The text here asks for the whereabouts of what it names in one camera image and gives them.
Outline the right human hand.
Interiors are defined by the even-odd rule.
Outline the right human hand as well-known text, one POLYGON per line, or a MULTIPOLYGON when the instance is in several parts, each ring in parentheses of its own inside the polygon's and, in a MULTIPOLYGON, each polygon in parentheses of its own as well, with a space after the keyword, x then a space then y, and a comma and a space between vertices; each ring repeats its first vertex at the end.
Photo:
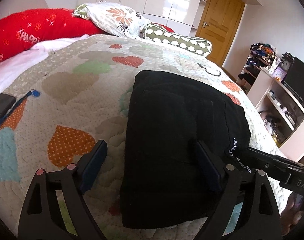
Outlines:
POLYGON ((281 213, 282 235, 285 236, 299 223, 304 215, 304 197, 291 193, 287 205, 281 213))

